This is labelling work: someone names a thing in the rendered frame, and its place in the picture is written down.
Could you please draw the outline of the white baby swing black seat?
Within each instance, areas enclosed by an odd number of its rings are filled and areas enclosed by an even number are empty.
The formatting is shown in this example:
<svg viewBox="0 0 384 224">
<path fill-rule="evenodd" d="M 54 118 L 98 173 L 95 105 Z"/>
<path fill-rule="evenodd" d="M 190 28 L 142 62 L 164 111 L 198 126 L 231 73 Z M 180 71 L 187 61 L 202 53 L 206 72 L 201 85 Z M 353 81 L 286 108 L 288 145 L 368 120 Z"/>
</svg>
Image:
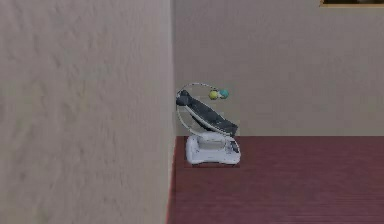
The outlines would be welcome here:
<svg viewBox="0 0 384 224">
<path fill-rule="evenodd" d="M 193 97 L 186 88 L 189 86 L 210 88 L 211 100 L 227 99 L 229 92 L 206 83 L 189 83 L 176 93 L 176 113 L 180 123 L 191 133 L 186 140 L 185 157 L 189 164 L 218 163 L 235 166 L 241 161 L 241 149 L 235 140 L 238 125 L 224 118 L 206 103 Z M 183 119 L 180 108 L 184 108 L 201 127 L 198 131 Z"/>
</svg>

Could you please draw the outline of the wooden framed wall picture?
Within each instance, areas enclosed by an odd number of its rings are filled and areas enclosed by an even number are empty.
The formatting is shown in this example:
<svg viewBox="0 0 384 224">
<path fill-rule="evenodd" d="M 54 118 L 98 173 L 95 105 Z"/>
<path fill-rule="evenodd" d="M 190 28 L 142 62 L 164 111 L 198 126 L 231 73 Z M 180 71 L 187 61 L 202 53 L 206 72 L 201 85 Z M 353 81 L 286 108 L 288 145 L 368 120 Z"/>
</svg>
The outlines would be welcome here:
<svg viewBox="0 0 384 224">
<path fill-rule="evenodd" d="M 320 7 L 384 7 L 384 0 L 319 0 Z"/>
</svg>

